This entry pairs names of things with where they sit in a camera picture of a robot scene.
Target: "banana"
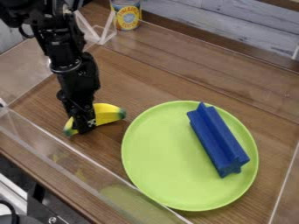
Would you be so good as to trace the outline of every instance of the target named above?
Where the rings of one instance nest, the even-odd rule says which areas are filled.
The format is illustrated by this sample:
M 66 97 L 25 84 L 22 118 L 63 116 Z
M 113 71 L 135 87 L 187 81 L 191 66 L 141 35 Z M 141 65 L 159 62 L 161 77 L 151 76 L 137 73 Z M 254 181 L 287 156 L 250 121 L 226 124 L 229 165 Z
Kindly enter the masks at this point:
M 97 113 L 97 126 L 106 123 L 113 123 L 127 117 L 127 112 L 122 108 L 107 103 L 95 103 L 94 109 Z M 79 131 L 73 128 L 73 123 L 74 118 L 71 117 L 63 129 L 63 133 L 67 137 L 71 137 L 79 133 Z

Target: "green plate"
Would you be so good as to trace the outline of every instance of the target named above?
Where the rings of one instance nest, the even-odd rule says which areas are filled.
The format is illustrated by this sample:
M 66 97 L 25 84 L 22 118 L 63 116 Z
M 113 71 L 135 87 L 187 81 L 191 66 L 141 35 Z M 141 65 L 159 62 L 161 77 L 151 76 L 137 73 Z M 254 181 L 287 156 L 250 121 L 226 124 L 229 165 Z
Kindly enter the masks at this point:
M 137 187 L 153 200 L 186 211 L 226 206 L 258 175 L 255 140 L 238 118 L 215 107 L 250 157 L 241 174 L 221 178 L 186 115 L 198 106 L 197 101 L 173 101 L 150 108 L 133 122 L 122 146 Z

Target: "yellow container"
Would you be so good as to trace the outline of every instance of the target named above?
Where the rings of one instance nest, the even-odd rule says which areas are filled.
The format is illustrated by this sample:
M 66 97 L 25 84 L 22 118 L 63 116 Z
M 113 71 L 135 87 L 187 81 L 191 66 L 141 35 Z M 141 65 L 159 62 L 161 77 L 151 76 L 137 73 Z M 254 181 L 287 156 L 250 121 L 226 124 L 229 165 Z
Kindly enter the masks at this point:
M 111 1 L 111 10 L 117 12 L 117 28 L 121 31 L 131 31 L 141 25 L 142 1 Z

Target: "blue block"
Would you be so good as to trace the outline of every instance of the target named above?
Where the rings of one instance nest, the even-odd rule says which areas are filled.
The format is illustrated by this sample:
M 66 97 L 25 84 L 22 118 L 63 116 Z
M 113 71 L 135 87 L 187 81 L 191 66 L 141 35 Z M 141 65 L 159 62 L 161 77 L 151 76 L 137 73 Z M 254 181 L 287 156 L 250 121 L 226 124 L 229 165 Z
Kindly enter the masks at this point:
M 241 173 L 242 165 L 250 161 L 249 155 L 222 120 L 218 110 L 214 107 L 207 108 L 202 102 L 198 109 L 187 115 L 221 177 L 227 177 L 233 172 Z

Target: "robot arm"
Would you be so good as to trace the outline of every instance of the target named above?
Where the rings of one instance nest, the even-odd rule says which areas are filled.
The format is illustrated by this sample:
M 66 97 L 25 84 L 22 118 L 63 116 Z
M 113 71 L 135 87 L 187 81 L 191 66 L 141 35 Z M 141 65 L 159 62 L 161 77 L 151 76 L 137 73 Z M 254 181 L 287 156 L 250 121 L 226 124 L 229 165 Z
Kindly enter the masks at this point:
M 8 26 L 33 27 L 45 54 L 51 59 L 51 70 L 58 74 L 58 98 L 67 114 L 74 117 L 73 128 L 81 134 L 97 127 L 93 106 L 94 94 L 101 88 L 99 68 L 89 52 L 85 33 L 65 0 L 0 0 L 0 18 Z

